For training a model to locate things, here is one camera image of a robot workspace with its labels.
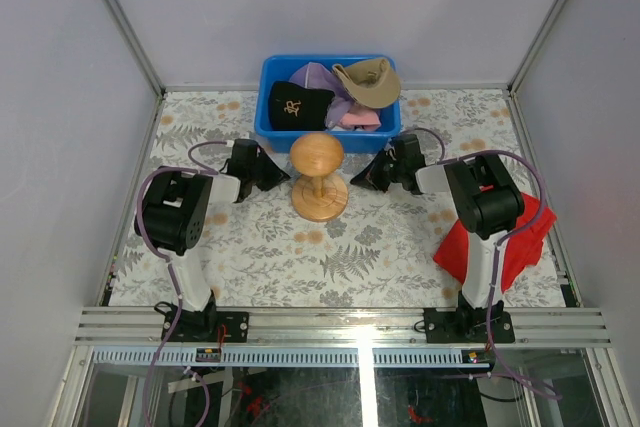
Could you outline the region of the wooden hat stand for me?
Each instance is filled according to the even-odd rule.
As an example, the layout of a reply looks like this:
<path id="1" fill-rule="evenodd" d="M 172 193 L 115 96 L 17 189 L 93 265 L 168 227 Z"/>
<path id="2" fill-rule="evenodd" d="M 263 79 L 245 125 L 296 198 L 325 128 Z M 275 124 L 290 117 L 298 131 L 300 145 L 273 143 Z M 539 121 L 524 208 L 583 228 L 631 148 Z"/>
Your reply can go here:
<path id="1" fill-rule="evenodd" d="M 294 210 L 312 222 L 339 217 L 348 203 L 347 185 L 337 174 L 344 160 L 340 141 L 325 132 L 311 132 L 293 143 L 289 157 L 300 174 L 292 189 Z"/>

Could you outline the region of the pink baseball cap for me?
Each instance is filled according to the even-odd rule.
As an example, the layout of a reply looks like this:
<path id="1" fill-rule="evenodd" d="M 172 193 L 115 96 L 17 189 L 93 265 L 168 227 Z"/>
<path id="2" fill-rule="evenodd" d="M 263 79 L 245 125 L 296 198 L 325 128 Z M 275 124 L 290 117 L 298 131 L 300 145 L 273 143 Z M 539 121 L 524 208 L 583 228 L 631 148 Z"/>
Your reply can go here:
<path id="1" fill-rule="evenodd" d="M 356 104 L 338 122 L 344 130 L 376 131 L 381 126 L 380 115 L 377 110 Z"/>

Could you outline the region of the black baseball cap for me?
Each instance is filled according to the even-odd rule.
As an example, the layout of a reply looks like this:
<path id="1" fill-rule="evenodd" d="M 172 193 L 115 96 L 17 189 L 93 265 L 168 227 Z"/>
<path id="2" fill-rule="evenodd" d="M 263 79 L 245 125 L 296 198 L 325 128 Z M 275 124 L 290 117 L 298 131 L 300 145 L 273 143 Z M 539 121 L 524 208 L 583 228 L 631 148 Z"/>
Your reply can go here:
<path id="1" fill-rule="evenodd" d="M 331 90 L 277 81 L 268 97 L 270 125 L 275 131 L 324 131 L 334 97 Z"/>

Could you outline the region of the beige baseball cap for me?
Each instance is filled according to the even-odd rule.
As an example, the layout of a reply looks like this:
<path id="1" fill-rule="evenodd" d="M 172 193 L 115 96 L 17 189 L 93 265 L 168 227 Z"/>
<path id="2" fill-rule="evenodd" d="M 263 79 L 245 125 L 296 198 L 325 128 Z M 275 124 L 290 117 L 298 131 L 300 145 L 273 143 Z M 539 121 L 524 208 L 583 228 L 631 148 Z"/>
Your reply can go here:
<path id="1" fill-rule="evenodd" d="M 401 93 L 401 81 L 386 57 L 361 60 L 348 66 L 334 64 L 332 72 L 349 96 L 370 109 L 384 109 Z"/>

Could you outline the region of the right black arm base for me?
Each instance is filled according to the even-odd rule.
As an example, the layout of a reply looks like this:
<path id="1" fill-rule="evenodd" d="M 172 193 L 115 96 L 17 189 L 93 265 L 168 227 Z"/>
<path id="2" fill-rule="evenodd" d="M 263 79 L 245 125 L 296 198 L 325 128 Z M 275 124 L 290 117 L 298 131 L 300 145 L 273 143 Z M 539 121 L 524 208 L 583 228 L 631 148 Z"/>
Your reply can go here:
<path id="1" fill-rule="evenodd" d="M 486 309 L 423 310 L 426 340 L 434 344 L 489 343 Z M 511 315 L 498 303 L 490 310 L 491 337 L 495 344 L 513 344 Z"/>

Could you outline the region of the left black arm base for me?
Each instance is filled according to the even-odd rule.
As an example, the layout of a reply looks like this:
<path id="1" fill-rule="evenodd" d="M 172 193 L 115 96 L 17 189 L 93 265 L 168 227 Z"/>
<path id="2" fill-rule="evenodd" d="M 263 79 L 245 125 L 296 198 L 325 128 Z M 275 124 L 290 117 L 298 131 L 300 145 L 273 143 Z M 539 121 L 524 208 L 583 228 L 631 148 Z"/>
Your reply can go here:
<path id="1" fill-rule="evenodd" d="M 215 314 L 183 311 L 169 342 L 246 343 L 250 314 L 242 311 L 222 311 Z"/>

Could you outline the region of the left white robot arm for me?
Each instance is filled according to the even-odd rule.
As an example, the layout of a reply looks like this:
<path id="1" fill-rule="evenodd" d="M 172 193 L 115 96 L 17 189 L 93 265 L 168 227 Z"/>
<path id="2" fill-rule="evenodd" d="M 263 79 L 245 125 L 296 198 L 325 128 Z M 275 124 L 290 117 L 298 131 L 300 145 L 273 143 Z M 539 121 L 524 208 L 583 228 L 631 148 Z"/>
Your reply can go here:
<path id="1" fill-rule="evenodd" d="M 195 160 L 203 147 L 225 146 L 230 157 L 216 170 Z M 219 318 L 207 310 L 213 294 L 197 256 L 198 244 L 211 203 L 241 203 L 254 189 L 270 191 L 290 180 L 252 139 L 205 141 L 188 150 L 194 166 L 161 166 L 149 174 L 136 200 L 134 230 L 150 252 L 167 264 L 176 308 L 189 311 L 184 329 L 197 341 L 212 339 Z"/>

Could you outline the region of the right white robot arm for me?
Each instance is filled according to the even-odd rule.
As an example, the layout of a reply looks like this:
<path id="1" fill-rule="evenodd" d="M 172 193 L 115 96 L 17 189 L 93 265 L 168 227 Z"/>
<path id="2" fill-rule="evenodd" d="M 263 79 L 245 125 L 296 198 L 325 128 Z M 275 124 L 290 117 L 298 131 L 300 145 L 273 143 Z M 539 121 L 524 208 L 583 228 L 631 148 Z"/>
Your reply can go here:
<path id="1" fill-rule="evenodd" d="M 525 212 L 523 195 L 503 164 L 504 157 L 520 159 L 504 150 L 484 150 L 429 165 L 418 137 L 405 133 L 392 138 L 350 181 L 378 192 L 399 184 L 413 195 L 450 195 L 466 232 L 467 269 L 461 295 L 470 307 L 456 316 L 455 325 L 458 334 L 472 342 L 491 330 L 492 320 L 484 309 L 502 300 L 504 251 Z"/>

